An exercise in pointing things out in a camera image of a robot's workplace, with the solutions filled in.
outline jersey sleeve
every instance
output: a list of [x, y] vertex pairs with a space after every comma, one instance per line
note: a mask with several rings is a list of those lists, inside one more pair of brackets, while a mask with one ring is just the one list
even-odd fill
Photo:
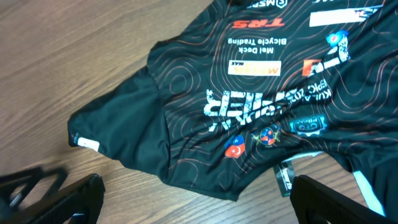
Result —
[[76, 111], [68, 133], [71, 146], [92, 148], [160, 179], [166, 176], [169, 135], [159, 89], [147, 67]]

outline black jersey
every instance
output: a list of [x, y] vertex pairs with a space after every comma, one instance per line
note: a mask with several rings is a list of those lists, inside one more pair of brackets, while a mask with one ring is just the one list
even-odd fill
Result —
[[398, 171], [383, 168], [398, 161], [397, 8], [215, 0], [158, 42], [144, 68], [73, 114], [70, 145], [229, 200], [280, 161], [325, 151], [363, 171], [398, 220], [398, 183], [380, 175]]

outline wood grain surface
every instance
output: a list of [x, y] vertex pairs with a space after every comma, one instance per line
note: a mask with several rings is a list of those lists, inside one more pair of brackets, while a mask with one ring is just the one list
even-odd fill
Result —
[[[158, 40], [178, 35], [210, 2], [0, 1], [0, 175], [65, 166], [68, 185], [98, 173], [106, 187], [98, 223], [297, 223], [273, 170], [230, 202], [68, 146], [71, 113], [145, 65]], [[327, 155], [294, 161], [294, 168], [364, 204], [353, 176]], [[41, 182], [26, 203], [49, 185]]]

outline turkish flag emblem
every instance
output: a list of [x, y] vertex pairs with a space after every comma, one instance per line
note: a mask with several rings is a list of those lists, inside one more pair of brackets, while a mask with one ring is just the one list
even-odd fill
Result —
[[229, 146], [225, 151], [226, 157], [239, 158], [245, 150], [242, 135], [236, 136], [228, 145]]

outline garment tag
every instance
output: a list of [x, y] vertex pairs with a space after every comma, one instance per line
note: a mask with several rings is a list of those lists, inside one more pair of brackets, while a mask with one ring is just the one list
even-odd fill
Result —
[[288, 197], [292, 191], [293, 179], [295, 177], [292, 162], [282, 162], [274, 166], [274, 172], [282, 197]]
[[98, 148], [100, 147], [100, 143], [98, 141], [90, 140], [87, 138], [80, 137], [77, 140], [78, 146], [87, 147], [90, 149], [94, 149], [94, 151], [98, 152]]

